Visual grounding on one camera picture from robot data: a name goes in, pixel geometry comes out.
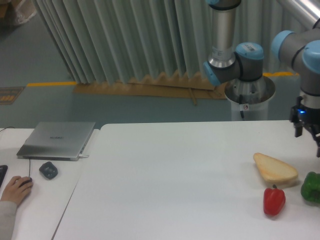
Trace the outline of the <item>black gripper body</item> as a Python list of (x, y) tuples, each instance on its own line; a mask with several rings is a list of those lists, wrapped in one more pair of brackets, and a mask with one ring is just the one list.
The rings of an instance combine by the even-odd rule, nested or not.
[(293, 126), (301, 124), (314, 140), (320, 136), (320, 110), (304, 105), (302, 96), (296, 98), (296, 103), (290, 110), (289, 121), (293, 123)]

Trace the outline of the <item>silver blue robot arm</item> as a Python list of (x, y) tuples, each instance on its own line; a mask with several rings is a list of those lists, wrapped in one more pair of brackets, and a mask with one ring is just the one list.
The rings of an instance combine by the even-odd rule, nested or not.
[[(209, 0), (213, 10), (212, 53), (203, 68), (209, 82), (228, 83), (227, 98), (239, 106), (267, 101), (275, 92), (274, 84), (263, 76), (263, 48), (254, 42), (233, 48), (238, 0)], [(282, 0), (306, 31), (278, 33), (271, 51), (282, 63), (301, 77), (300, 94), (290, 110), (295, 136), (308, 131), (315, 142), (320, 140), (320, 3), (317, 0)]]

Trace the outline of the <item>person's bare hand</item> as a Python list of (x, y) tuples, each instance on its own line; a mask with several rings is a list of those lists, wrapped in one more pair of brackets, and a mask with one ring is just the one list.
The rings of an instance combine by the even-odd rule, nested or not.
[(24, 201), (24, 199), (31, 193), (33, 182), (29, 182), (22, 187), (21, 183), (28, 180), (28, 176), (13, 176), (9, 183), (4, 188), (0, 201), (9, 201), (17, 205), (17, 207)]

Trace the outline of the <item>grey sleeved forearm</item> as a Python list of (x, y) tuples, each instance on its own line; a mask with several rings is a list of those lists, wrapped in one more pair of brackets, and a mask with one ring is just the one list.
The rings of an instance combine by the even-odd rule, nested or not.
[(0, 202), (0, 239), (11, 240), (15, 221), (17, 204), (12, 201)]

